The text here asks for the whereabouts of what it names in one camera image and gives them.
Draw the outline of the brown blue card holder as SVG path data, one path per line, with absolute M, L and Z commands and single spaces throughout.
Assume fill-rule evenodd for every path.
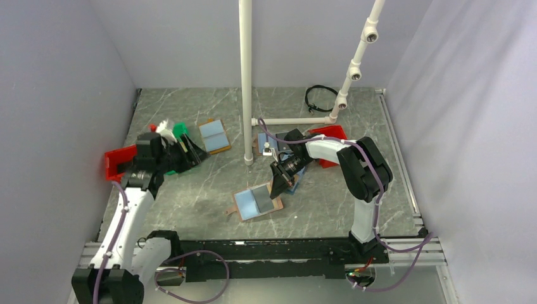
M 245 222 L 282 210 L 284 208 L 282 200 L 280 197 L 272 199 L 271 190 L 272 184 L 266 182 L 234 193 L 233 204 L 224 211 L 224 215 L 237 213 L 239 220 Z

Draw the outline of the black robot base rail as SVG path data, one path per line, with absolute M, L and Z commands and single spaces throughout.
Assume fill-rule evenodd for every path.
M 352 236 L 301 239 L 189 240 L 172 246 L 161 267 L 180 267 L 187 282 L 210 279 L 324 277 L 342 279 L 354 267 L 387 264 L 384 247 Z

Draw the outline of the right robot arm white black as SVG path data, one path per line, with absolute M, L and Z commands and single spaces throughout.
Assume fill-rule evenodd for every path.
M 374 252 L 369 241 L 376 237 L 374 229 L 381 196 L 393 180 L 393 173 L 373 139 L 364 136 L 350 141 L 319 133 L 306 136 L 293 129 L 284 138 L 276 137 L 275 140 L 287 144 L 292 155 L 270 164 L 270 197 L 275 199 L 293 187 L 296 184 L 294 176 L 314 160 L 337 163 L 355 202 L 351 235 L 356 241 L 349 245 L 349 254 L 357 263 L 366 262 Z

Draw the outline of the grey credit card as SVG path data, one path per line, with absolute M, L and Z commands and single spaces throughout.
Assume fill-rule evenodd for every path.
M 274 203 L 270 198 L 269 185 L 265 184 L 251 190 L 259 213 L 267 213 L 274 209 Z

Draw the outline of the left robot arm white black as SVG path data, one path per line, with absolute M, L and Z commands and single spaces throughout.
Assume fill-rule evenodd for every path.
M 154 231 L 135 252 L 139 231 L 156 200 L 165 174 L 183 173 L 199 165 L 209 153 L 187 135 L 151 131 L 137 137 L 136 153 L 112 184 L 120 198 L 106 236 L 88 266 L 77 268 L 72 288 L 78 303 L 142 303 L 147 283 L 157 268 L 177 264 L 182 257 L 175 231 Z

